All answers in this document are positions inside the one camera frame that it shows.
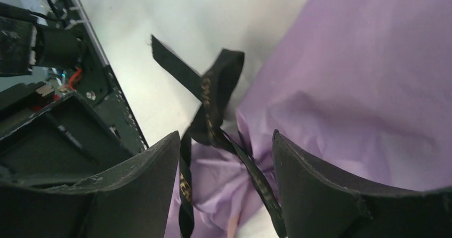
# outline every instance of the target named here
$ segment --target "black ribbon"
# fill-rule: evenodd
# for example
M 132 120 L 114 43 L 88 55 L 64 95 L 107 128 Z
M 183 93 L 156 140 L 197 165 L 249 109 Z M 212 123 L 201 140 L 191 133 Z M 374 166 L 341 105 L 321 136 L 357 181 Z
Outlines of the black ribbon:
M 182 238 L 189 238 L 195 226 L 191 190 L 191 139 L 224 149 L 239 157 L 245 165 L 254 188 L 270 214 L 279 237 L 286 237 L 286 227 L 273 190 L 252 155 L 240 147 L 220 127 L 224 111 L 239 80 L 245 54 L 223 49 L 212 67 L 200 77 L 192 68 L 152 36 L 154 59 L 202 103 L 181 140 L 179 226 Z

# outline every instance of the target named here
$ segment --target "black cable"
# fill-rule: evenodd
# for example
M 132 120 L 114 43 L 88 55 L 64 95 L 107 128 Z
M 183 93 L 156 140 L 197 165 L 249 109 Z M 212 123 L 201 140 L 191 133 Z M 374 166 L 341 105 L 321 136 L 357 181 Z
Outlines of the black cable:
M 77 152 L 83 156 L 88 161 L 94 163 L 95 165 L 99 165 L 99 161 L 92 156 L 92 154 L 72 135 L 70 131 L 67 130 L 63 124 L 59 123 L 58 120 L 50 113 L 44 114 L 49 123 L 60 132 L 60 135 L 63 136 L 67 142 L 69 142 L 73 147 L 77 149 Z
M 61 0 L 63 2 L 63 6 L 66 9 L 66 14 L 69 15 L 70 11 L 70 5 L 68 0 Z M 47 3 L 50 6 L 50 9 L 52 9 L 52 12 L 55 14 L 55 16 L 63 21 L 67 21 L 67 19 L 63 19 L 64 11 L 58 10 L 58 8 L 55 6 L 55 3 L 52 2 L 52 0 L 47 0 Z

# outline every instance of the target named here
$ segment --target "white surface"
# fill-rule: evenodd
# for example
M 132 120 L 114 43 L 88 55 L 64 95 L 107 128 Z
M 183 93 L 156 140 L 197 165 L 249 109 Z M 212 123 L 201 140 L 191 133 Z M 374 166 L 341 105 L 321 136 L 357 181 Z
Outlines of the white surface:
M 150 145 L 182 133 L 199 102 L 152 58 L 150 35 L 198 72 L 222 47 L 244 51 L 237 105 L 306 0 L 81 0 Z M 233 119 L 233 111 L 228 118 Z M 237 237 L 277 237 L 265 209 Z

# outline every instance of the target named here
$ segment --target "red wire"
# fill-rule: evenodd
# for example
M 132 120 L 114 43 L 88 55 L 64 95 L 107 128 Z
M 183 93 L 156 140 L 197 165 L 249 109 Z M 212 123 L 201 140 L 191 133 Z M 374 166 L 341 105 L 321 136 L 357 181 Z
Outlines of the red wire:
M 69 88 L 71 88 L 71 90 L 75 91 L 74 89 L 74 83 L 80 81 L 80 79 L 82 78 L 82 70 L 80 68 L 77 68 L 77 71 L 71 76 L 71 78 L 69 78 L 69 82 L 66 86 L 69 86 Z

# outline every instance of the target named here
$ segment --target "screw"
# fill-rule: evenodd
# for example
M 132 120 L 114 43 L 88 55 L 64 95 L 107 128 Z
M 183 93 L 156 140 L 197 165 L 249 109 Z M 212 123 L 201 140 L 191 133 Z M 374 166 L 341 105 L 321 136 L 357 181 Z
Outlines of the screw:
M 96 100 L 96 94 L 94 92 L 87 92 L 86 97 L 92 101 Z

